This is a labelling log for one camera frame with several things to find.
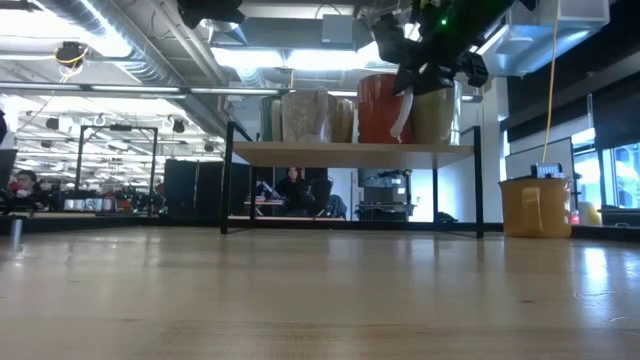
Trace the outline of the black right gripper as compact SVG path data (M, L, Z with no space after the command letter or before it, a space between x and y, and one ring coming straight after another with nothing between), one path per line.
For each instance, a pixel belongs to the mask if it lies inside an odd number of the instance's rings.
M373 24L379 57L396 64L394 95L414 95L451 88L462 72L479 88L489 72L483 58L471 50L485 43L484 34L512 7L515 0L412 0L409 22L419 26L411 40L392 14Z

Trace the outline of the cream mug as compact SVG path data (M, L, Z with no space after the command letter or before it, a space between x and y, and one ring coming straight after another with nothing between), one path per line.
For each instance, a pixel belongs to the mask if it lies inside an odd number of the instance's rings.
M410 112L414 144L458 145L461 115L461 84L414 98Z

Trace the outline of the red mug white handle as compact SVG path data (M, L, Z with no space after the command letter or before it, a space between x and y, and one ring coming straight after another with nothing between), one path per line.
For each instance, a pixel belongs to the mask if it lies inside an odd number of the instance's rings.
M374 74L358 82L358 142L409 144L413 89L393 93L395 75Z

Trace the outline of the grey floral mug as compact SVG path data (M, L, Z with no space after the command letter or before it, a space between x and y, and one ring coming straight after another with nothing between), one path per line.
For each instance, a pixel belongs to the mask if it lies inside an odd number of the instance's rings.
M324 87L296 90L282 97L282 139L291 143L329 143L329 93Z

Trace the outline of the amber mug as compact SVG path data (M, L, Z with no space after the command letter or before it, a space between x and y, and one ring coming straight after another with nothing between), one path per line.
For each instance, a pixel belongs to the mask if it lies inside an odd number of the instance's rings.
M572 233L567 178L520 178L499 183L503 230L510 237L565 239Z

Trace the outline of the grey ceiling unit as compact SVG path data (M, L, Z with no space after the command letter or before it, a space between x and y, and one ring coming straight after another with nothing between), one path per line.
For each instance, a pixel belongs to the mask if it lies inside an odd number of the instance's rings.
M322 17L321 46L328 49L348 50L354 45L353 18L349 15Z

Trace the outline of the grey equipment cart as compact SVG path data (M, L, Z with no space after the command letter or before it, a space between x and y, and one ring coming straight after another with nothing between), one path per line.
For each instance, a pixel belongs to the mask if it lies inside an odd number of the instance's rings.
M408 222L413 215L409 169L359 169L362 196L355 214L360 221Z

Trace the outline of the black yellow ceiling reel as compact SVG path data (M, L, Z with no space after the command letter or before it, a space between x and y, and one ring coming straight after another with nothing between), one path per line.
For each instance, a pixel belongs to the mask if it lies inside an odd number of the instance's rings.
M82 66L88 52L89 48L85 44L65 41L55 49L54 59L58 64L66 68L76 69Z

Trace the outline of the person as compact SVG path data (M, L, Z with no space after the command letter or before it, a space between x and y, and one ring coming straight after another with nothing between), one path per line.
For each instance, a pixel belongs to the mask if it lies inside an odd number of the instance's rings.
M16 180L0 190L0 211L4 214L13 211L35 212L45 208L44 193L37 175L31 170L20 170Z
M286 216L307 217L311 213L314 197L310 186L301 175L301 169L289 167L286 177L275 187L278 197L283 201Z

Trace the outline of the black partition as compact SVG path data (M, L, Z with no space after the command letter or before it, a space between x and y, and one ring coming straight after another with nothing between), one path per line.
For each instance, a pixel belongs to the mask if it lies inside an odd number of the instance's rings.
M164 166L164 198L171 218L220 218L223 162L168 159ZM246 215L250 166L231 164L229 214Z

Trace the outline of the distant wooden table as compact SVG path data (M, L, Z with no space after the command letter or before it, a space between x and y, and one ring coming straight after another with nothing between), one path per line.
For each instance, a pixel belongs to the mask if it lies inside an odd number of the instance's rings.
M344 217L328 217L324 214L319 216L298 216L298 215L283 215L276 216L275 210L279 210L284 206L284 203L280 200L274 201L266 201L266 202L257 202L255 204L255 218L257 220L267 220L267 221L276 221L276 220L285 220L285 221L338 221L338 222L346 222Z

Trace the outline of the yellow container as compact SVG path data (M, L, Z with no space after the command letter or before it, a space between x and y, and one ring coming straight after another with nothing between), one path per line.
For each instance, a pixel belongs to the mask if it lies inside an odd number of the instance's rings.
M578 203L579 224L584 226L601 226L602 219L596 207L590 202Z

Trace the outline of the wooden shelf black frame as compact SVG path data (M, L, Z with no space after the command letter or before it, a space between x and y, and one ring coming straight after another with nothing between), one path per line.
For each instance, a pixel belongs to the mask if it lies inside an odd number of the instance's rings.
M401 145L358 143L287 143L264 142L251 138L241 126L233 121L226 126L225 151L220 210L220 232L230 233L233 220L230 218L232 164L238 156L250 166L249 173L249 218L247 227L258 225L255 212L255 190L259 168L283 168L287 165L304 168L353 168L430 170L432 172L432 204L434 220L425 227L433 231L469 231L481 239L485 234L482 140L481 128L472 126L463 131L473 137L470 145ZM446 225L439 220L439 169L460 160L474 160L474 205L475 221L471 225Z

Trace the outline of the black frame stand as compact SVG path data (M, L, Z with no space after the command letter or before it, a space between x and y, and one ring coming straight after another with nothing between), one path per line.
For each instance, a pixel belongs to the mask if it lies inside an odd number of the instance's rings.
M90 135L87 139L85 138L85 132L88 129L93 129L96 132ZM114 125L81 125L80 126L80 135L78 140L78 150L77 150L77 160L76 160L76 172L75 172L75 180L74 180L74 192L78 192L80 190L81 183L81 167L83 161L83 153L84 153L84 145L88 142L93 135L98 134L98 130L107 129L112 132L132 132L133 130L141 130L141 131L151 131L153 133L153 141L152 141L152 151L151 151L151 173L149 180L149 196L154 191L154 179L156 175L156 156L157 156L157 146L158 146L158 134L159 130L157 127L141 127L141 126L133 126L133 125L124 125L124 124L114 124Z

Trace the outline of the black table frame rails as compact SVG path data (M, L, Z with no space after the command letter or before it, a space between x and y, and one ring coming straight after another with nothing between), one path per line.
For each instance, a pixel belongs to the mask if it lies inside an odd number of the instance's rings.
M228 219L222 223L212 218L170 218L170 217L133 217L133 216L94 216L94 217L48 217L39 214L33 218L7 215L0 216L0 236L8 235L14 217L24 219L22 231L24 233L46 233L79 230L97 230L130 226L159 226L159 227L206 227L229 229L309 229L309 230L344 230L344 231L423 231L423 232L454 232L473 233L478 230L487 234L501 232L500 223L429 223L429 222L338 222L338 221L267 221L251 219Z

